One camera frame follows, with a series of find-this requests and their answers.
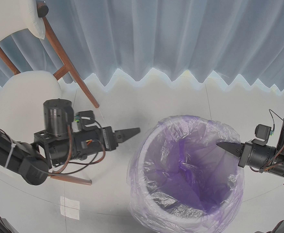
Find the floor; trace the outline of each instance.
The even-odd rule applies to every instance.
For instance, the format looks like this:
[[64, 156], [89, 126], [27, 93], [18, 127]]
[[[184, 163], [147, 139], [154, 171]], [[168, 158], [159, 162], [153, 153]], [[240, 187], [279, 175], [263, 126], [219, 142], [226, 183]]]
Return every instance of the floor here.
[[[24, 232], [139, 232], [151, 233], [130, 215], [130, 187], [126, 183], [128, 162], [146, 132], [171, 115], [196, 115], [232, 126], [245, 142], [255, 137], [257, 124], [272, 125], [271, 108], [284, 117], [284, 91], [267, 88], [258, 80], [250, 86], [238, 76], [227, 86], [212, 73], [203, 84], [184, 72], [174, 82], [155, 69], [141, 81], [117, 70], [103, 87], [95, 75], [85, 80], [100, 107], [95, 109], [75, 83], [60, 81], [63, 98], [74, 111], [94, 110], [102, 126], [113, 130], [140, 127], [141, 133], [107, 153], [103, 162], [77, 177], [91, 179], [83, 186], [47, 179], [30, 186], [0, 172], [0, 215], [19, 233]], [[275, 118], [275, 133], [268, 144], [276, 145], [281, 121]], [[69, 171], [76, 167], [68, 166]], [[284, 179], [257, 174], [245, 168], [241, 209], [224, 233], [271, 231], [284, 219]]]

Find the white chair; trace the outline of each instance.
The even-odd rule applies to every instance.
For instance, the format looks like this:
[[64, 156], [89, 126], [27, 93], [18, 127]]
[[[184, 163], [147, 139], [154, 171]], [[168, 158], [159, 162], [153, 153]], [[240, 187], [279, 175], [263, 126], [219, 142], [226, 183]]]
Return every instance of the white chair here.
[[[22, 29], [29, 29], [38, 38], [45, 37], [45, 25], [38, 17], [36, 0], [0, 0], [0, 41]], [[61, 89], [55, 76], [49, 72], [14, 73], [16, 75], [0, 91], [0, 129], [16, 141], [31, 143], [33, 134], [44, 129], [43, 103], [48, 99], [61, 98]], [[2, 166], [0, 171], [22, 179]], [[70, 176], [57, 179], [91, 184]]]

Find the chair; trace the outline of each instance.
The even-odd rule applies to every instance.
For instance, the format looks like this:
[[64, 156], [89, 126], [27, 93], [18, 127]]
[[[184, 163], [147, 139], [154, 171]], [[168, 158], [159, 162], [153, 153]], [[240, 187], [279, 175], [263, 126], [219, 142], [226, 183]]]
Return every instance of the chair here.
[[[17, 141], [33, 142], [33, 133], [44, 128], [43, 103], [48, 99], [61, 98], [61, 89], [58, 83], [65, 73], [70, 72], [94, 105], [99, 106], [87, 89], [83, 80], [75, 70], [69, 57], [66, 55], [53, 30], [45, 17], [39, 18], [48, 10], [45, 3], [35, 0], [0, 0], [0, 41], [8, 35], [28, 28], [39, 38], [44, 38], [45, 30], [48, 40], [63, 61], [64, 66], [54, 75], [46, 71], [29, 71], [20, 73], [6, 54], [0, 48], [0, 56], [14, 72], [0, 91], [0, 128]], [[0, 171], [11, 177], [21, 177], [0, 166]], [[91, 181], [72, 176], [53, 177], [58, 180], [91, 185]]]

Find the gray-blue curtain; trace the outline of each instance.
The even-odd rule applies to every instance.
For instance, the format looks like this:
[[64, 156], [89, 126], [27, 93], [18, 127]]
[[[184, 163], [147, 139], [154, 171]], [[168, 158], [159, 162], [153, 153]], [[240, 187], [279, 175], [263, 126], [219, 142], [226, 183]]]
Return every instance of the gray-blue curtain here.
[[[284, 89], [284, 0], [44, 0], [47, 19], [83, 79], [103, 85], [117, 68], [136, 81], [151, 68], [199, 82], [214, 70], [230, 84]], [[47, 40], [28, 30], [0, 46], [20, 71], [62, 66]], [[0, 85], [12, 76], [0, 60]], [[70, 76], [66, 82], [72, 82]]]

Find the trash can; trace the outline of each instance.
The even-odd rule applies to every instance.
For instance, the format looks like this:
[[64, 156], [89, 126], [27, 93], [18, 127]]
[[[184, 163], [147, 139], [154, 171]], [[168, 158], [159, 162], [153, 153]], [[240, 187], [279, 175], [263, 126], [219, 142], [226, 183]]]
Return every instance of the trash can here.
[[216, 144], [240, 143], [233, 128], [195, 116], [163, 119], [132, 157], [129, 210], [161, 233], [222, 232], [241, 206], [244, 172]]

